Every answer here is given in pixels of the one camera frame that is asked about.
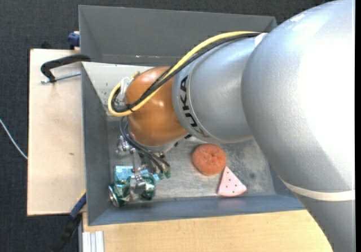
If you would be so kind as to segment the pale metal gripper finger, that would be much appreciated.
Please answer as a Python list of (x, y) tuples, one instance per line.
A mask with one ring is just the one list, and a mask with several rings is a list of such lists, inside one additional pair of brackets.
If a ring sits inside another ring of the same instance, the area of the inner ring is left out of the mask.
[(150, 174), (137, 176), (137, 191), (138, 192), (154, 192), (155, 180)]
[(137, 180), (135, 179), (135, 176), (129, 177), (129, 186), (130, 186), (129, 191), (132, 200), (137, 200), (139, 198), (136, 192), (137, 185), (138, 183)]

